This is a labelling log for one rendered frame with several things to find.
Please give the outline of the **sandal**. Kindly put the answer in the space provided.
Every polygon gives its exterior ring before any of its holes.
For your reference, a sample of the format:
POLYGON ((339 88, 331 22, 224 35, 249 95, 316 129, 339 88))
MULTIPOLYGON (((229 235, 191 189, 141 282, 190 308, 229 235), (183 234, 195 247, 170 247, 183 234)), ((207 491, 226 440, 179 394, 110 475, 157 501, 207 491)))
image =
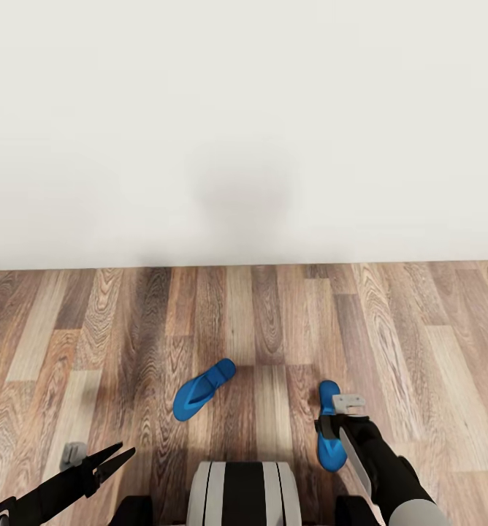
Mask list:
MULTIPOLYGON (((340 388, 334 381, 323 381, 319 386, 321 416, 335 415, 332 396, 341 396, 340 388)), ((330 473, 339 471, 347 460, 347 453, 339 439, 325 439, 318 433, 318 456, 322 467, 330 473)))
POLYGON ((173 413, 177 420, 184 422, 196 414, 211 400, 221 385, 236 374, 236 365, 230 359, 222 359, 201 376, 184 384, 176 394, 173 413))

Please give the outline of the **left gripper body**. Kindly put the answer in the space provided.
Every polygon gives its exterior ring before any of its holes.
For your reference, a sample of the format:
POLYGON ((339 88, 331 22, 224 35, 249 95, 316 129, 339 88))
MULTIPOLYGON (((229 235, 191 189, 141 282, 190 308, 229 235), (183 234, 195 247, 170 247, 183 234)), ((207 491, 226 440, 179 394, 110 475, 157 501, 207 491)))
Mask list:
POLYGON ((95 487, 95 473, 85 458, 82 464, 73 466, 38 486, 42 521, 46 523, 72 505, 82 496, 90 498, 99 488, 95 487))

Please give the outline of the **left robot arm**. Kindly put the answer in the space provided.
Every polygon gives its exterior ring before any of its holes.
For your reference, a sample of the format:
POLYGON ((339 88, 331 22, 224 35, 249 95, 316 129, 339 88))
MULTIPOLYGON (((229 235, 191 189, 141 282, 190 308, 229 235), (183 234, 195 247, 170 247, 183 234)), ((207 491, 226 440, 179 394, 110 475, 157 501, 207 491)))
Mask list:
POLYGON ((88 456, 83 442, 65 443, 59 463, 60 473, 40 484, 22 498, 15 496, 0 503, 0 526, 40 526, 82 496, 90 498, 116 470, 136 452, 135 448, 106 461, 123 442, 88 456))

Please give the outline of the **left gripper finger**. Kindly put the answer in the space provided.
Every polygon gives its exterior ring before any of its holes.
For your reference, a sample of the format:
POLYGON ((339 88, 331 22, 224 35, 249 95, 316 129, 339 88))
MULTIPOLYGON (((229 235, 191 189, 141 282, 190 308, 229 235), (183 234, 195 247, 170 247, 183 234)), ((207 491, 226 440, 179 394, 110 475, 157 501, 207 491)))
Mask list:
POLYGON ((118 455, 117 457, 112 458, 103 464, 99 465, 95 473, 95 487, 100 488, 100 484, 103 484, 116 470, 118 470, 129 458, 134 455, 136 452, 135 448, 130 448, 130 450, 125 451, 124 453, 118 455))
POLYGON ((92 454, 91 456, 86 456, 86 459, 91 463, 91 467, 93 470, 96 470, 96 468, 103 464, 103 462, 106 462, 107 458, 110 458, 115 452, 117 452, 121 447, 123 446, 123 442, 117 443, 110 448, 104 449, 100 452, 97 452, 96 454, 92 454))

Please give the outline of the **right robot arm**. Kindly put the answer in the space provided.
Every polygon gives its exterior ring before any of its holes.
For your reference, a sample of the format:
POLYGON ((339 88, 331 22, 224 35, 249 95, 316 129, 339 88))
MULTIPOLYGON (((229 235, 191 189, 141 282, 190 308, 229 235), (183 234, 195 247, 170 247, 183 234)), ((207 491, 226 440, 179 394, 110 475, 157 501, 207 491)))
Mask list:
POLYGON ((368 415, 347 414, 362 407, 357 394, 332 396, 335 415, 319 416, 316 432, 325 439, 339 439, 386 526, 453 526, 420 485, 409 461, 397 456, 383 440, 368 415))

